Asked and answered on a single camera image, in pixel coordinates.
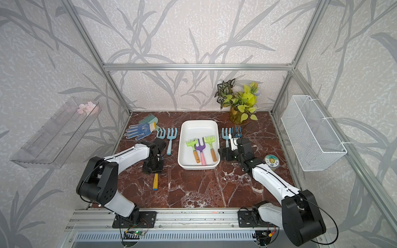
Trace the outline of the blue rake yellow handle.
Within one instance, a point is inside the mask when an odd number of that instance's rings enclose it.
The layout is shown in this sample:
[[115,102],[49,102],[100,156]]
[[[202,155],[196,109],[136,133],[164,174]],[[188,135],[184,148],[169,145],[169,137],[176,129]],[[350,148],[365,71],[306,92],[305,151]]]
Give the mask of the blue rake yellow handle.
[[232,138],[241,138],[243,136],[241,126],[233,127],[231,136]]

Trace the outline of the blue rake pink handle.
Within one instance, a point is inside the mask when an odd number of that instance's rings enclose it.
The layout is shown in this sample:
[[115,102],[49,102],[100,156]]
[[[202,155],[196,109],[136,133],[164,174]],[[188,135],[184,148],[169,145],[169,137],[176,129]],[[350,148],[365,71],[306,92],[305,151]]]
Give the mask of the blue rake pink handle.
[[153,191],[157,191],[158,190],[158,181],[159,181],[159,174],[156,173],[154,175]]

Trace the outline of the teal rake light handle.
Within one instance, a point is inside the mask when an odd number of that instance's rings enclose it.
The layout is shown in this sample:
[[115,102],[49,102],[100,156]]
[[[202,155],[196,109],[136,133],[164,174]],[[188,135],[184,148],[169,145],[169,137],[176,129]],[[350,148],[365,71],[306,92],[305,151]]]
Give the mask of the teal rake light handle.
[[233,128],[222,128],[222,138],[225,140],[225,147],[229,148],[229,139],[231,137],[231,133],[233,131]]

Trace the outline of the teal rake white handle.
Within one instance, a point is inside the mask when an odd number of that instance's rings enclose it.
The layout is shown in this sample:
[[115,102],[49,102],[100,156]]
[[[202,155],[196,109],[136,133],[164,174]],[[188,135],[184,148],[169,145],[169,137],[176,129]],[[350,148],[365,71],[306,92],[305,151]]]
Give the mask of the teal rake white handle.
[[158,128],[156,129],[156,131],[157,131],[156,138],[165,139],[165,136],[166,136],[166,130],[165,130],[165,128],[160,128],[160,127],[158,127]]

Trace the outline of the light blue hand rake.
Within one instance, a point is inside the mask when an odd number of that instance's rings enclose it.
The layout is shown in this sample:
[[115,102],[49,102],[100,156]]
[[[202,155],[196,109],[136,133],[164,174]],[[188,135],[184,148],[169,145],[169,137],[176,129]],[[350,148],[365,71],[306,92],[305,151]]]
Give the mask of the light blue hand rake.
[[177,128],[168,128],[167,129],[167,139],[169,140],[169,144],[168,144],[168,147],[167,147],[166,154],[168,156],[171,155],[171,152],[172,152],[172,141],[177,138],[177,133],[178,133]]

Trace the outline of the green rake wooden handle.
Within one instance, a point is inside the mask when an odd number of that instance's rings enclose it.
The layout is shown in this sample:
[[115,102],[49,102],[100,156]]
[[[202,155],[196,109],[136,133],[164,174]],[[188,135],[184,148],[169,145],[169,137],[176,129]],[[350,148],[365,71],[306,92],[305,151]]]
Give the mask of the green rake wooden handle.
[[212,160],[214,162],[217,161],[217,156],[216,156],[215,150],[213,148],[213,143],[215,141],[216,140],[215,140],[215,136],[214,135],[213,136],[205,136],[204,137],[204,142],[210,146],[210,152],[211,152],[211,155],[212,155]]

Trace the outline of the purple rake pink handle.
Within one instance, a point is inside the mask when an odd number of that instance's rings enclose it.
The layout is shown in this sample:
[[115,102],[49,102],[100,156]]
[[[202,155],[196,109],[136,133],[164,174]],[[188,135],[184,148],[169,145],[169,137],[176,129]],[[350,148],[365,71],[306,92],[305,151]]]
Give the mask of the purple rake pink handle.
[[195,143],[195,145],[194,145],[194,148],[195,148],[195,150],[197,150],[198,152],[199,152],[199,154],[200,154],[200,161],[201,161],[201,164],[203,165],[203,166],[206,166],[207,164],[206,164],[206,160],[205,160],[205,156],[204,156],[204,153],[203,153],[203,150],[205,149],[205,143],[204,143],[204,138],[202,138],[202,143],[200,142],[200,139],[198,138],[197,139],[197,142]]

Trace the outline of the green rake orange handle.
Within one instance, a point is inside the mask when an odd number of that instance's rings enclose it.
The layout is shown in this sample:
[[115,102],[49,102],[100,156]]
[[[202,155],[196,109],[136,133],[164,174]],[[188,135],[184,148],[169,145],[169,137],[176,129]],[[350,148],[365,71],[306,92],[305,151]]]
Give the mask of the green rake orange handle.
[[193,140],[189,140],[189,141],[186,141],[186,145],[188,146],[188,147],[191,147],[192,149],[193,149],[193,155],[194,155],[194,158],[195,158],[195,161],[196,161],[196,163],[200,163],[201,161],[200,161],[200,159],[199,159],[199,155],[198,155],[198,153],[197,153],[197,150],[196,150],[196,148],[195,148],[195,146],[198,144],[198,140],[197,139],[193,139]]

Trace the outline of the white storage box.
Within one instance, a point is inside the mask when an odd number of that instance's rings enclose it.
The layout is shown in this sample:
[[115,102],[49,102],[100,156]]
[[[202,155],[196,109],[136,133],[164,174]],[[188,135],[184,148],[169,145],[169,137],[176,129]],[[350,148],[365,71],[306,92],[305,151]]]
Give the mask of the white storage box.
[[[215,150],[217,161],[212,160],[212,155],[210,152],[210,146],[205,143],[205,149],[203,150],[206,166],[200,163],[196,163],[193,149],[186,145],[186,141],[200,139],[202,143],[202,138],[205,136],[215,136],[215,142],[213,143],[213,148]],[[182,124],[181,135],[178,148],[178,164],[180,167],[186,170],[204,170],[204,169],[214,169],[220,162],[220,155],[218,153],[218,148],[220,148],[219,141],[219,131],[218,124],[213,120],[188,120]]]

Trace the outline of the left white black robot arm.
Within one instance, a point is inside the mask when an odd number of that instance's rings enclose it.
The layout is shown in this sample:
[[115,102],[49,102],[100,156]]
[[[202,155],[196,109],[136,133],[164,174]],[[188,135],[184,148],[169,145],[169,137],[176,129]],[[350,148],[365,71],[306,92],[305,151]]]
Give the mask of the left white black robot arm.
[[160,173],[163,168],[161,153],[165,147],[165,141],[157,138],[153,142],[139,142],[112,156],[90,158],[78,182],[77,194],[137,222],[139,207],[118,192],[118,176],[140,161],[144,162],[143,170]]

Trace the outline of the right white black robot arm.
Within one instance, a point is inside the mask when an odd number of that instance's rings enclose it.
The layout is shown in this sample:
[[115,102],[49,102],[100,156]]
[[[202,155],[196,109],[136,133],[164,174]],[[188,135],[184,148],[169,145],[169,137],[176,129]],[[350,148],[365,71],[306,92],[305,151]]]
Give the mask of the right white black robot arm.
[[231,147],[218,149],[220,160],[237,161],[242,171],[261,183],[281,205],[266,201],[253,207],[257,224],[281,227],[295,246],[312,241],[326,232],[326,225],[314,195],[300,190],[278,176],[261,158],[257,158],[248,138],[237,138]]

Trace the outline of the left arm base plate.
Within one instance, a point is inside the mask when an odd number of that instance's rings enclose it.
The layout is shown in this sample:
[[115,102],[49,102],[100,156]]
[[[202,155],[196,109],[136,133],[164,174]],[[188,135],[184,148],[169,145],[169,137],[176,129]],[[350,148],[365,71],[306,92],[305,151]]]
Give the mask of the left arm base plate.
[[135,211],[129,217],[116,215],[112,228],[154,228],[156,211]]

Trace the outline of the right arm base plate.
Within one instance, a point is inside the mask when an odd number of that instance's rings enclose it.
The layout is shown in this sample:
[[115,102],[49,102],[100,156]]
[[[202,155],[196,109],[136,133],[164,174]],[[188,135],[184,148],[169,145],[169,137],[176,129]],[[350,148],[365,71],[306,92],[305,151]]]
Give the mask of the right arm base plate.
[[237,212],[238,225],[241,228],[244,227],[278,227],[272,222],[266,222],[261,219],[259,212],[254,210],[249,210],[248,208],[242,207]]

